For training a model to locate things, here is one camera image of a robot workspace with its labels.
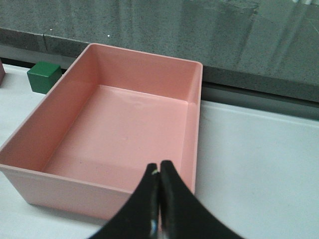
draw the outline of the green block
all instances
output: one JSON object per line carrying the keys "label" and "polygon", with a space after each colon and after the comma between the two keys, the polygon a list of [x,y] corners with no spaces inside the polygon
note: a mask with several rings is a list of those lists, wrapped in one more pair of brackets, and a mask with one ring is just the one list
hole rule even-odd
{"label": "green block", "polygon": [[27,72],[33,92],[48,93],[62,76],[61,67],[56,64],[40,61]]}

